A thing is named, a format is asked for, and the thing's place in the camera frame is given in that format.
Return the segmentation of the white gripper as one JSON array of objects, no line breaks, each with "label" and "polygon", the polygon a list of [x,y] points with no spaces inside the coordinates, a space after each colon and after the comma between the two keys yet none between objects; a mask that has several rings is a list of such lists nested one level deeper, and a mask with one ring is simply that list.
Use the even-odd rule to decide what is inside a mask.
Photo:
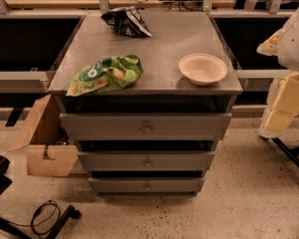
[{"label": "white gripper", "polygon": [[258,133],[265,138],[274,138],[298,115],[299,73],[294,73],[272,82]]}]

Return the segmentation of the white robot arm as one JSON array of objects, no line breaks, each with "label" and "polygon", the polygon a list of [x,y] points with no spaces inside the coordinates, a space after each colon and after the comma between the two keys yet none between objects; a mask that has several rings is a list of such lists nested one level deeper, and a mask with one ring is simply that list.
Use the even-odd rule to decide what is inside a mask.
[{"label": "white robot arm", "polygon": [[276,56],[278,63],[291,71],[271,83],[258,130],[260,136],[274,138],[299,115],[299,7],[281,29],[258,46],[257,52]]}]

